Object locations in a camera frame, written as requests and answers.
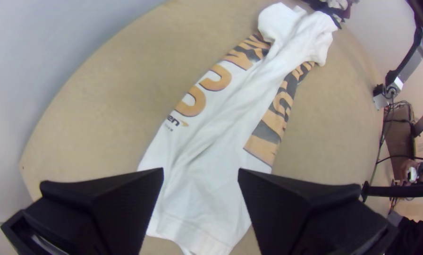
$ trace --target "white t-shirt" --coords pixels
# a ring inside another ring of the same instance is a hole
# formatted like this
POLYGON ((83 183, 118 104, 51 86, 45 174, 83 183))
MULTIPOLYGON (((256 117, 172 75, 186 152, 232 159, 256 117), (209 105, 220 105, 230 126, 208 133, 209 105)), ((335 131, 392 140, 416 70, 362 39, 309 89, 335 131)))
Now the white t-shirt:
POLYGON ((251 221, 238 169, 271 172, 279 143, 266 146, 255 133, 264 122, 282 137, 293 103, 285 77, 300 75, 304 62, 324 65, 337 30, 326 14, 282 3, 261 12, 258 28, 263 38, 244 40, 190 89, 138 167, 164 168, 147 235, 172 240, 186 253, 229 254, 246 233, 251 221))

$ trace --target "desk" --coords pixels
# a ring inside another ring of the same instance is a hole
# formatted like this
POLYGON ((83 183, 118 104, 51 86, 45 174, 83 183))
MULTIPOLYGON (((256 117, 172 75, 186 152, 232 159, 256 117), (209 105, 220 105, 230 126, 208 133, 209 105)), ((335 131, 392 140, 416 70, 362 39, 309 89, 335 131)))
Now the desk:
MULTIPOLYGON (((105 43, 59 91, 27 144, 20 171, 32 198, 41 196, 42 180, 135 171, 177 102, 256 30, 258 14, 272 2, 173 0, 105 43)), ((362 184, 377 157, 383 115, 372 87, 383 79, 345 27, 334 38, 326 66, 314 68, 296 93, 273 173, 362 184)), ((250 230, 232 254, 258 253, 250 230)), ((141 254, 181 252, 169 241, 146 238, 141 254)))

